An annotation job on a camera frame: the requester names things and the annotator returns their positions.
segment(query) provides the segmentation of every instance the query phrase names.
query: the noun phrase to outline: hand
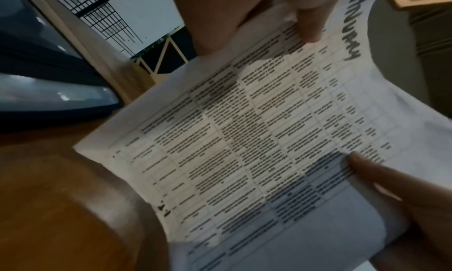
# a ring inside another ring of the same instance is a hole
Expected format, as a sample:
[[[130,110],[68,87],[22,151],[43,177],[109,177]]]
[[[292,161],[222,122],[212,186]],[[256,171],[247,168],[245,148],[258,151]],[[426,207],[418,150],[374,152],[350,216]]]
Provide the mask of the hand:
[[[380,263],[385,265],[383,270],[450,270],[452,191],[373,163],[356,152],[351,153],[348,159],[351,168],[360,178],[375,183],[400,198],[425,236],[417,237],[416,240],[412,240],[411,236],[410,239],[405,238],[405,242],[395,242],[392,254],[386,255],[392,261],[389,265],[393,267],[388,268],[387,262],[383,262]]]
[[[272,0],[174,0],[193,36],[196,51],[206,55],[221,49],[250,14]],[[298,29],[305,42],[321,38],[325,22],[338,0],[285,0],[297,9]]]

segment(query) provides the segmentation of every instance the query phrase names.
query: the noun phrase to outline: gray surface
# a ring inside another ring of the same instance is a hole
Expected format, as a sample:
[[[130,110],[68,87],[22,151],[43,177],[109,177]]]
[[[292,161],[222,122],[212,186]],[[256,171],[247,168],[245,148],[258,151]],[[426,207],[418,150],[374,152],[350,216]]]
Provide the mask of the gray surface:
[[[430,104],[408,17],[408,11],[395,10],[388,0],[374,3],[368,31],[372,58],[387,80]]]

